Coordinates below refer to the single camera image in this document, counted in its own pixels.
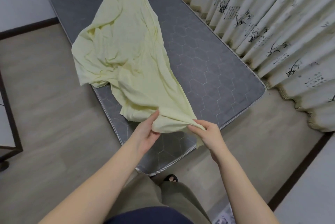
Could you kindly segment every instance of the gray mattress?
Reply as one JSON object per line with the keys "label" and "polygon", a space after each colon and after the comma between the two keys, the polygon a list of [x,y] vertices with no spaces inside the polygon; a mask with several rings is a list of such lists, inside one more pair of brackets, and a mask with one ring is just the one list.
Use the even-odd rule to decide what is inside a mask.
{"label": "gray mattress", "polygon": [[[90,25],[103,0],[50,0],[69,41]],[[171,69],[198,119],[228,125],[265,92],[261,80],[182,0],[149,0],[158,16]],[[110,85],[93,90],[121,144],[136,128],[121,116]],[[181,132],[161,135],[137,166],[149,176],[195,149],[196,139]]]}

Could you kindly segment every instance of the olive green pants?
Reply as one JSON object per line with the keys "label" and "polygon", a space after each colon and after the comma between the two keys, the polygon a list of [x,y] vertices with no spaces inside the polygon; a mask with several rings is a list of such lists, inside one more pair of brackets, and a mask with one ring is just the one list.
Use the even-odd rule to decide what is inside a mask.
{"label": "olive green pants", "polygon": [[158,186],[143,173],[123,188],[106,220],[121,213],[152,206],[172,207],[194,224],[210,223],[199,201],[185,184],[165,181]]}

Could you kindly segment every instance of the hand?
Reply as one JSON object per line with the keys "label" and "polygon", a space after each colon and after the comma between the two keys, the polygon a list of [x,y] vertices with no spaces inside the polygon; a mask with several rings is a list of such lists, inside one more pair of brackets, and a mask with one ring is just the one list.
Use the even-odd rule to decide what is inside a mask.
{"label": "hand", "polygon": [[216,124],[212,124],[210,122],[204,121],[204,120],[196,120],[194,121],[202,125],[206,130],[202,130],[198,127],[195,127],[193,125],[188,125],[187,127],[189,130],[199,137],[202,138],[202,141],[207,146],[207,148],[210,150],[212,159],[219,164],[218,158],[224,154],[224,152],[228,151],[228,148],[224,142],[224,139],[221,136],[221,132],[219,127]]}
{"label": "hand", "polygon": [[153,146],[161,135],[159,132],[151,130],[152,123],[157,119],[158,115],[159,110],[156,110],[147,120],[141,122],[128,140],[135,143],[140,158]]}

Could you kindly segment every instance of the curtain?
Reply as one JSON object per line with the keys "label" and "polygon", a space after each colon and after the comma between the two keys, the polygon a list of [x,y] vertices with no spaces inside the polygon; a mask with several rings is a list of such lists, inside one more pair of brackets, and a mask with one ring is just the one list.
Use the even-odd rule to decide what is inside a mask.
{"label": "curtain", "polygon": [[335,131],[335,0],[184,0],[314,129]]}

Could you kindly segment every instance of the pale yellow shirt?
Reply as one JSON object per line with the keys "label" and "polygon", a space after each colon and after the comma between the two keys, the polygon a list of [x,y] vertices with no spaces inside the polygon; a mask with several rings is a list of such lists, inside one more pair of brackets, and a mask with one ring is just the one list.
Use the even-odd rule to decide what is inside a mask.
{"label": "pale yellow shirt", "polygon": [[157,108],[155,132],[189,132],[191,105],[174,77],[157,15],[148,0],[103,0],[72,46],[80,84],[111,84],[120,114],[141,122]]}

